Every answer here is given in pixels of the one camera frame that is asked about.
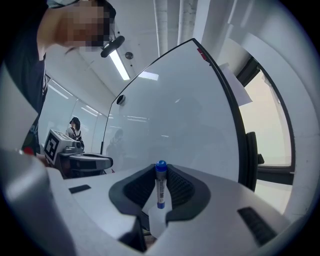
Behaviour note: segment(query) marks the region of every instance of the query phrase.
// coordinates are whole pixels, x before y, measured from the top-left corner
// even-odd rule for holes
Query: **fluorescent light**
[[[92,107],[90,107],[90,106],[88,106],[88,105],[86,105],[86,107],[87,107],[88,109],[91,109],[92,111],[94,111],[94,112],[96,112],[96,113],[99,113],[98,111],[94,110]]]
[[[116,69],[119,71],[120,75],[122,76],[123,80],[129,80],[130,77],[125,69],[124,64],[122,63],[119,54],[117,50],[114,50],[113,52],[110,53],[110,57],[116,67]]]
[[[54,88],[52,85],[48,84],[48,86],[54,90],[57,94],[60,94],[62,97],[64,97],[65,99],[69,99],[66,95],[64,95],[63,93],[61,93],[60,91],[58,91],[56,88]]]
[[[130,115],[127,115],[128,118],[141,118],[141,119],[147,119],[145,117],[137,117],[137,116],[130,116]]]
[[[145,123],[147,122],[147,121],[144,121],[144,120],[129,119],[129,118],[128,118],[128,120],[129,120],[129,121],[136,121],[136,122],[145,122]]]
[[[90,113],[91,115],[93,115],[93,116],[95,116],[95,117],[97,117],[97,115],[96,114],[94,114],[94,113],[92,113],[92,112],[90,112],[88,109],[85,109],[84,107],[81,107],[84,111],[87,111],[88,113]]]
[[[64,90],[66,93],[70,94],[73,96],[70,92],[68,92],[65,88],[63,88],[60,84],[58,84],[55,80],[52,79],[52,82],[54,82],[57,86],[59,86],[62,90]]]
[[[159,75],[158,74],[154,74],[154,73],[149,73],[149,72],[141,72],[140,75],[138,75],[138,77],[140,78],[146,78],[146,79],[151,79],[151,80],[158,80]]]

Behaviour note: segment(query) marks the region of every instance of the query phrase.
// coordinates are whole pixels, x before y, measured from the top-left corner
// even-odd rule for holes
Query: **ceiling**
[[[117,96],[135,76],[159,57],[156,17],[153,0],[110,0],[109,2],[116,10],[115,34],[116,36],[122,35],[125,37],[125,41],[118,49],[118,53],[130,80],[123,80],[111,58],[109,56],[102,58],[100,51],[91,52],[81,48],[79,52],[100,80]],[[217,37],[220,34],[225,20],[224,16],[228,15],[228,4],[230,2],[233,2],[233,0],[197,0],[197,10],[200,10],[201,13],[196,13],[196,25],[194,27],[195,30],[203,30],[203,38],[208,39],[211,35],[212,37]],[[214,10],[219,15],[208,13],[207,17],[203,18],[203,9],[208,4],[210,4],[209,12]],[[167,0],[168,50],[177,46],[179,10],[180,0]],[[198,22],[197,24],[198,17],[202,18],[202,23]],[[230,70],[237,74],[250,55],[241,46],[230,41],[230,39],[225,40],[221,46],[218,64],[221,65],[228,62]],[[216,44],[214,40],[206,40],[206,42],[202,43],[209,53],[212,51],[208,48],[213,49],[213,44]],[[126,59],[126,52],[132,52],[133,59]]]

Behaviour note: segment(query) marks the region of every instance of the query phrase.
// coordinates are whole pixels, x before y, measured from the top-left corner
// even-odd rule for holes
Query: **white ceiling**
[[[111,58],[109,56],[102,58],[100,51],[90,52],[82,48],[80,49],[80,54],[90,64],[90,67],[101,81],[117,96],[136,75],[158,58],[158,42],[154,1],[110,0],[110,3],[116,10],[116,36],[122,35],[125,37],[125,42],[118,49],[118,53],[130,76],[130,80],[123,80]],[[180,0],[168,0],[168,50],[177,45],[179,8]],[[208,13],[208,19],[211,19],[210,23],[214,23],[215,15],[212,16]],[[219,17],[217,23],[221,23],[221,20],[222,18]],[[126,52],[133,53],[132,60],[125,58]],[[240,46],[237,47],[226,40],[222,47],[219,63],[221,61],[228,62],[229,68],[236,73],[243,67],[248,56],[248,53]]]

